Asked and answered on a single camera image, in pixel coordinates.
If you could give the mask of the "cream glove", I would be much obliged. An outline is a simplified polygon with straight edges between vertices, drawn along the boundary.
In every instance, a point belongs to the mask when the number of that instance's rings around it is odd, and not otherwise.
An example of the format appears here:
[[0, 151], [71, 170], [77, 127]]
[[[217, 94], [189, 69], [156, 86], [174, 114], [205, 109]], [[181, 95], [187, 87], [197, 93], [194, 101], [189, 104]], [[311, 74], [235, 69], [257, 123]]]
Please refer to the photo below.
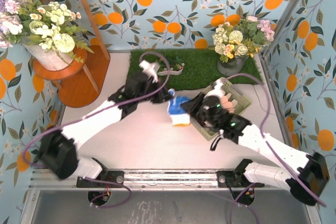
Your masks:
[[238, 104], [238, 101], [232, 97], [231, 93], [226, 93], [220, 98], [220, 104], [229, 113], [234, 113], [235, 106]]

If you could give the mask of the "blue white knit gloves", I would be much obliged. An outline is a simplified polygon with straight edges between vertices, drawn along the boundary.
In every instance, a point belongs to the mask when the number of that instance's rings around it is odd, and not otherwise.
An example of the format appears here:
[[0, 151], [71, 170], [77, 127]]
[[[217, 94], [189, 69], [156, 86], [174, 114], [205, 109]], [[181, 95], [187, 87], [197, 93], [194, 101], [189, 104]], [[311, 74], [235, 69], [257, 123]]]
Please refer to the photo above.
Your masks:
[[172, 99], [169, 100], [167, 107], [167, 113], [169, 116], [186, 114], [186, 111], [182, 108], [182, 104], [189, 102], [190, 98], [183, 95], [176, 95], [174, 89], [169, 89], [169, 94]]

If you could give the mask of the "green plastic storage basket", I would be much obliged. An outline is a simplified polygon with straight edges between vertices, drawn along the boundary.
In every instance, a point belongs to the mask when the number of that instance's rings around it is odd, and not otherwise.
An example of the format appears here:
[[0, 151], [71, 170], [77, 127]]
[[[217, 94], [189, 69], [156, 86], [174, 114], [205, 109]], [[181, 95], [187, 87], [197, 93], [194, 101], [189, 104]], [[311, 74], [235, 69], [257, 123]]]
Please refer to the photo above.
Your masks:
[[[222, 85], [222, 92], [227, 96], [229, 102], [233, 104], [234, 113], [241, 115], [244, 111], [251, 106], [251, 101], [248, 96], [243, 94], [238, 88], [226, 80], [224, 77], [219, 78]], [[191, 124], [201, 134], [201, 136], [207, 141], [212, 141], [218, 136], [218, 133], [210, 128], [202, 127], [194, 118], [191, 118]]]

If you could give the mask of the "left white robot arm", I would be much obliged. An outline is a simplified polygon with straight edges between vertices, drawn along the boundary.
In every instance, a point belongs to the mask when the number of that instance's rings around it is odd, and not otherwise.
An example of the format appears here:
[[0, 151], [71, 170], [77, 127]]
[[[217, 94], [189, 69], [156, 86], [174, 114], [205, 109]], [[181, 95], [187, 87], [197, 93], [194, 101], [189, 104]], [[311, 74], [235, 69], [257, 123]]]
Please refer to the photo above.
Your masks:
[[168, 89], [158, 78], [158, 63], [142, 60], [142, 72], [133, 74], [130, 79], [110, 95], [99, 107], [82, 117], [74, 124], [61, 128], [52, 127], [41, 138], [37, 160], [60, 179], [71, 175], [96, 179], [104, 165], [96, 158], [78, 157], [77, 151], [93, 136], [133, 113], [139, 103], [160, 104], [172, 98]]

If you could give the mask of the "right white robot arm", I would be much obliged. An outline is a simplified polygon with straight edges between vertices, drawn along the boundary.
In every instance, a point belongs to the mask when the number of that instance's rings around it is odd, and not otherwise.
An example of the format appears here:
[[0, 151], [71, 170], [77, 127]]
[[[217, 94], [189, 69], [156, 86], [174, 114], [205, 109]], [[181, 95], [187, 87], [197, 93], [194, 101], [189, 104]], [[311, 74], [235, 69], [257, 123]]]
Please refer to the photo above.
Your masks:
[[201, 126], [218, 132], [211, 151], [216, 150], [221, 139], [253, 150], [274, 166], [244, 159], [234, 170], [238, 182], [278, 187], [289, 191], [301, 203], [325, 207], [326, 203], [320, 198], [330, 179], [325, 157], [318, 152], [309, 154], [297, 150], [263, 132], [250, 120], [229, 112], [221, 104], [225, 94], [223, 85], [221, 80], [216, 80], [207, 93], [201, 92], [181, 104], [181, 108]]

